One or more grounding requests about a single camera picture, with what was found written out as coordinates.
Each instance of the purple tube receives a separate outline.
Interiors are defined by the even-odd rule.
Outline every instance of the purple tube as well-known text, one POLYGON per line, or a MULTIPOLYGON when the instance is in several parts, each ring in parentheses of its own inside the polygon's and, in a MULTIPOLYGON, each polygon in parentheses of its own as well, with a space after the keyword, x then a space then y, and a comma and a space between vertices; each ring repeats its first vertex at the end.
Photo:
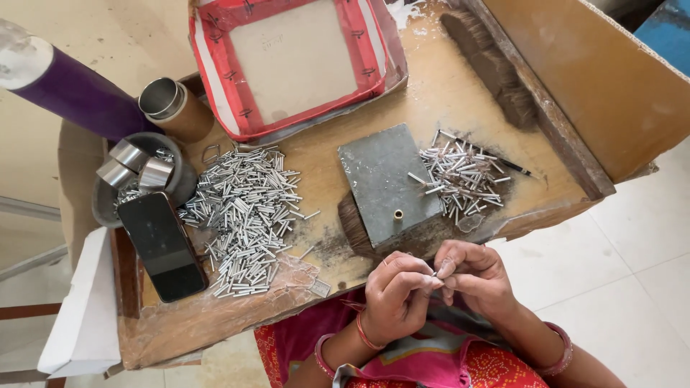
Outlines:
POLYGON ((118 142, 138 132, 163 133, 139 110, 134 97, 56 47, 36 81, 10 92, 97 135, 118 142))

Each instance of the smartphone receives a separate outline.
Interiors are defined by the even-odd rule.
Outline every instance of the smartphone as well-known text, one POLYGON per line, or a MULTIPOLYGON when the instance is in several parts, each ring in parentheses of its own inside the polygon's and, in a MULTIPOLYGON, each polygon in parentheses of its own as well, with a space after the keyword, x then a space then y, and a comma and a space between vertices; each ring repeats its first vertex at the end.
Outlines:
POLYGON ((163 302, 208 287, 208 278, 167 194, 143 195, 118 206, 117 212, 163 302))

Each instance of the white tile floor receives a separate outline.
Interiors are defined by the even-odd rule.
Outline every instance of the white tile floor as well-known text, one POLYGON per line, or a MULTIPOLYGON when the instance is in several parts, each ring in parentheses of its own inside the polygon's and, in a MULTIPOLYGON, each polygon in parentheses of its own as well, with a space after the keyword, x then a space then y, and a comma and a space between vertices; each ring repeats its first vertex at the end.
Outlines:
MULTIPOLYGON (((516 296, 563 326, 630 388, 683 387, 690 380, 690 139, 658 163, 659 173, 618 185, 618 194, 585 214, 516 241, 490 243, 506 262, 516 296)), ((45 303, 46 296, 59 301, 69 287, 60 280, 64 268, 0 283, 0 306, 45 303)), ((32 349, 41 338, 5 336, 5 329, 18 333, 21 325, 43 335, 47 324, 0 327, 0 370, 12 362, 36 363, 32 349)), ((67 386, 268 387, 251 333, 207 349, 202 362, 105 381, 80 376, 67 386)))

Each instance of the hand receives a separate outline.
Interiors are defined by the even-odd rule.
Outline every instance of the hand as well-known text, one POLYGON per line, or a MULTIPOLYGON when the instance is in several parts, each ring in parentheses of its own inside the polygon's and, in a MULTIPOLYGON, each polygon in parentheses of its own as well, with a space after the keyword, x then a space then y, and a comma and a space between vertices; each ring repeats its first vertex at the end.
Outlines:
POLYGON ((445 283, 443 299, 449 306, 454 292, 459 291, 470 309, 491 322, 501 322, 520 305, 495 249, 446 240, 436 252, 434 267, 445 283))
POLYGON ((422 259, 401 252, 393 252, 369 275, 362 330, 371 343, 387 345, 424 326, 429 297, 443 286, 431 275, 422 259))

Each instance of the bangle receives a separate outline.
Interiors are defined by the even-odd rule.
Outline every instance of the bangle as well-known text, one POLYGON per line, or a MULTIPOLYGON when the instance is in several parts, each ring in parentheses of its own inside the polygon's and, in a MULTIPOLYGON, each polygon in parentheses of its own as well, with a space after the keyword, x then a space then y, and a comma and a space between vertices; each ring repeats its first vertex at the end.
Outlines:
POLYGON ((366 346, 370 347, 373 350, 379 351, 382 350, 386 345, 384 346, 376 346, 371 341, 366 337, 366 334, 364 334, 364 330, 362 330, 362 312, 360 311, 357 313, 357 331, 359 332, 359 336, 362 338, 366 346))
POLYGON ((319 338, 319 340, 316 342, 316 347, 314 348, 314 356, 316 357, 316 364, 319 365, 319 368, 321 368, 322 371, 324 371, 325 374, 328 375, 328 377, 333 380, 335 378, 335 371, 331 369, 331 367, 326 364, 326 361, 324 361, 324 357, 321 355, 321 348, 324 346, 324 342, 328 340, 329 338, 333 337, 335 334, 326 334, 325 336, 319 338))
POLYGON ((570 365, 571 361, 573 361, 573 343, 570 341, 568 334, 559 326, 550 322, 544 322, 544 324, 556 332, 559 337, 561 337, 563 344, 565 345, 565 350, 563 351, 563 356, 561 359, 558 360, 558 362, 553 366, 547 368, 535 368, 534 371, 540 376, 555 376, 559 373, 562 373, 570 365))

